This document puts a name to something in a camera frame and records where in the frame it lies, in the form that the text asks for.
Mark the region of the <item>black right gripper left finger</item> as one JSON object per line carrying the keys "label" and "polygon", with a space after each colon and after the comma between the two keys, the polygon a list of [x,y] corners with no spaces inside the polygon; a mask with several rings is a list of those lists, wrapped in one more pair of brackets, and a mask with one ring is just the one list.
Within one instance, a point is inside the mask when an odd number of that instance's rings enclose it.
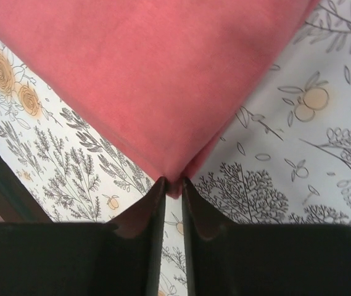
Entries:
{"label": "black right gripper left finger", "polygon": [[165,194],[106,223],[0,223],[0,295],[157,295]]}

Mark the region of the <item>pink t shirt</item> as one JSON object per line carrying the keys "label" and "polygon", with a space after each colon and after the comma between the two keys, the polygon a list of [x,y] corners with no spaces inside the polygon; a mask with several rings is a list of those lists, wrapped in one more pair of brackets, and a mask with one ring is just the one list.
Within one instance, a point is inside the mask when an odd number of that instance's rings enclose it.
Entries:
{"label": "pink t shirt", "polygon": [[316,1],[0,1],[0,40],[178,197]]}

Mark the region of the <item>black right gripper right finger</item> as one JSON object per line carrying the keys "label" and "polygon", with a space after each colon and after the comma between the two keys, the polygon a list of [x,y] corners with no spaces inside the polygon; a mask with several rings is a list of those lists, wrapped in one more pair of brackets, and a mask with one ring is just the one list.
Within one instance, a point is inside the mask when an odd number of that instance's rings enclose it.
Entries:
{"label": "black right gripper right finger", "polygon": [[183,180],[189,295],[351,295],[351,225],[238,224]]}

